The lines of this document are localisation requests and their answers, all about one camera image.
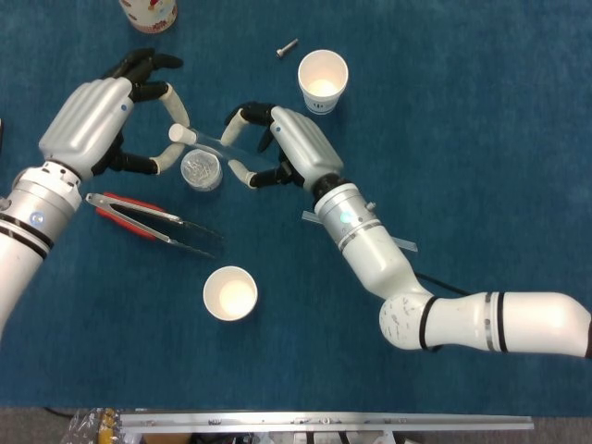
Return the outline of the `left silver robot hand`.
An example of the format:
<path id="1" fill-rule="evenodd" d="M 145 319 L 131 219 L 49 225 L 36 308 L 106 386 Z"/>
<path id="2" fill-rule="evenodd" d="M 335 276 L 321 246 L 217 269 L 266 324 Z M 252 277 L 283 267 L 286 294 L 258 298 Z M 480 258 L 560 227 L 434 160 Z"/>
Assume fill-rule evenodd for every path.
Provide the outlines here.
<path id="1" fill-rule="evenodd" d="M 48 162 L 88 180 L 110 168 L 159 175 L 172 167 L 185 149 L 171 143 L 161 154 L 147 157 L 123 151 L 123 127 L 134 106 L 162 103 L 175 124 L 190 126 L 189 114 L 173 86 L 149 81 L 160 68 L 181 68 L 183 61 L 153 48 L 129 52 L 100 79 L 79 86 L 62 105 L 42 136 L 39 147 Z"/>

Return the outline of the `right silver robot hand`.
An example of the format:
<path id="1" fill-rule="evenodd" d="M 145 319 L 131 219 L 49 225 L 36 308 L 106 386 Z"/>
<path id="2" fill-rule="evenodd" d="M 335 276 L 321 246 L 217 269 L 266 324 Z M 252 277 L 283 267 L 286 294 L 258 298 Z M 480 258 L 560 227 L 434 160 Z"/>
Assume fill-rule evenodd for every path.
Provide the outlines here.
<path id="1" fill-rule="evenodd" d="M 249 124 L 265 128 L 257 151 L 261 153 L 271 142 L 277 142 L 280 155 L 277 167 L 259 172 L 249 170 L 239 160 L 228 162 L 233 174 L 248 188 L 293 183 L 318 199 L 346 182 L 341 176 L 341 159 L 310 118 L 279 105 L 247 102 L 226 117 L 221 142 L 226 146 L 233 144 Z"/>

